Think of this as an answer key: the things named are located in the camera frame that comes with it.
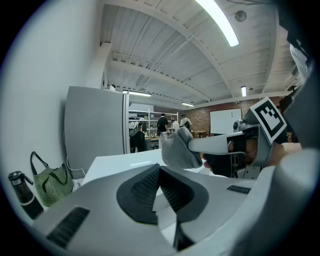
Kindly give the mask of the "person's right hand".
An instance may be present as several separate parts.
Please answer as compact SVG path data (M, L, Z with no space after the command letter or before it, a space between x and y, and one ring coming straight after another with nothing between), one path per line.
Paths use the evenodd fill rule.
M250 138L246 141L246 162L252 163L257 155L258 145L256 138Z

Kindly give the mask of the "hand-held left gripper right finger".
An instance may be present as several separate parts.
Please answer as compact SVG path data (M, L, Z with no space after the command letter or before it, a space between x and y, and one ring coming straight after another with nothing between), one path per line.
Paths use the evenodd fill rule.
M180 222L163 189L159 189L159 229L176 252L182 252L208 239L217 232L243 204L256 179L230 178L204 172L184 171L193 182L203 186L207 202L196 219Z

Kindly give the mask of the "person's white shirt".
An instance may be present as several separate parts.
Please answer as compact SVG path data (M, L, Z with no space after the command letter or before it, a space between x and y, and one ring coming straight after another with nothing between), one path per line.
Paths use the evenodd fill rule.
M297 66L301 83L304 85L312 72L311 64L308 62L306 56L292 44L290 44L290 53Z

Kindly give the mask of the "round ceiling smoke detector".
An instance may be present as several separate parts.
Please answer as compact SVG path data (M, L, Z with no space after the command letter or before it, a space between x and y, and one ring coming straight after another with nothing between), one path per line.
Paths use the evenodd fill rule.
M247 13L244 10L238 10L234 13L234 18L237 22L244 22L247 19Z

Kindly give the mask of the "whiteboard on wheeled stand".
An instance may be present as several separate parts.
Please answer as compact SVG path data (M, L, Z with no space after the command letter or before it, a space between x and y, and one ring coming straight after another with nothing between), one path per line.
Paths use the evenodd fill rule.
M234 132L234 123L242 119L240 108L211 111L210 133L211 134L231 134Z

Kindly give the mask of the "white patterned jacket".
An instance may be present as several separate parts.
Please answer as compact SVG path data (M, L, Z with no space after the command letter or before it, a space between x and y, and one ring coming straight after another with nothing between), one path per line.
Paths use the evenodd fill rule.
M129 122L129 136L135 136L142 128L143 124L139 121L131 121Z

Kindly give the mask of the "person's right forearm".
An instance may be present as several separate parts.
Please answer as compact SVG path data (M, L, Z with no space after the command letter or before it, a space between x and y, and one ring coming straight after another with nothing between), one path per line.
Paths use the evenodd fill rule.
M300 143L287 142L278 144L275 142L272 145L272 150L267 162L267 166L277 166L284 157L290 154L297 153L301 150L302 146Z

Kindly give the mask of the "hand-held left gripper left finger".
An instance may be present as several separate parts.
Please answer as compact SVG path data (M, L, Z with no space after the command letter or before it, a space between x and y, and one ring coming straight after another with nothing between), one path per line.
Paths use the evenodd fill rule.
M122 183L154 167L136 167L82 185L42 213L33 223L34 232L55 255L174 255L157 224L134 221L117 201Z

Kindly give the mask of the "green striped bag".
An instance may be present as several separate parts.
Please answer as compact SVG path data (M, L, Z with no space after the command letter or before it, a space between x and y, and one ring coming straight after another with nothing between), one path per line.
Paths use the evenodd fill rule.
M37 172L33 164L33 157L36 157L43 164L43 171ZM42 203L46 207L51 207L73 191L73 176L64 163L58 168L50 168L49 165L33 151L30 154L30 166L35 188Z

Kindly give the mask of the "white shelf rack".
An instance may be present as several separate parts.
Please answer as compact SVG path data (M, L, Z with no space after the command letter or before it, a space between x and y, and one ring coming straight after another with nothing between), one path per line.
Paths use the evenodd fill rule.
M129 111L129 121L138 120L142 123L142 131L146 137L157 137L157 122L161 117L162 112L148 110L132 110Z

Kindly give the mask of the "grey partition panel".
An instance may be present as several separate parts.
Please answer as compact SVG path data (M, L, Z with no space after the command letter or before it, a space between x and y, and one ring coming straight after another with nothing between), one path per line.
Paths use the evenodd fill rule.
M129 95L71 86L64 111L69 166L87 172L96 157L130 153Z

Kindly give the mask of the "grey cloth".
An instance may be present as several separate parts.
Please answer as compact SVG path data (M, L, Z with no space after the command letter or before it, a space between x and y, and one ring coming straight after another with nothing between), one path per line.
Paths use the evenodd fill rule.
M161 146L163 162L175 169L197 169L203 166L200 153L189 149L193 140L191 132L186 127L180 127Z

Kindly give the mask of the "long ceiling light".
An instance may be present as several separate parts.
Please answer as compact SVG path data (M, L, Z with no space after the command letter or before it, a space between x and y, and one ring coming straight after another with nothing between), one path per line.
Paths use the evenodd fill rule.
M228 18L215 2L215 0L195 0L214 20L221 32L225 36L230 47L239 45L239 40L236 33L229 22Z

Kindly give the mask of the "black water bottle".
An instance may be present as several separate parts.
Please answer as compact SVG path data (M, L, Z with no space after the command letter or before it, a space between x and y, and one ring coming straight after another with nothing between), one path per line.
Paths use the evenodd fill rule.
M11 183L23 210L32 220L35 220L44 212L44 208L27 185L27 183L30 185L33 185L34 183L21 171L11 172L8 175L8 180Z

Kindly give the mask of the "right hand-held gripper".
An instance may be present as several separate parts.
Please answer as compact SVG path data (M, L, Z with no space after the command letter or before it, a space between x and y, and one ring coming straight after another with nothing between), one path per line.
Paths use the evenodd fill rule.
M278 108L268 98L252 105L244 119L233 124L233 133L195 138L188 149L205 154L211 171L216 175L239 179L257 179L268 162L274 141L287 127ZM257 139L257 154L246 162L246 141Z

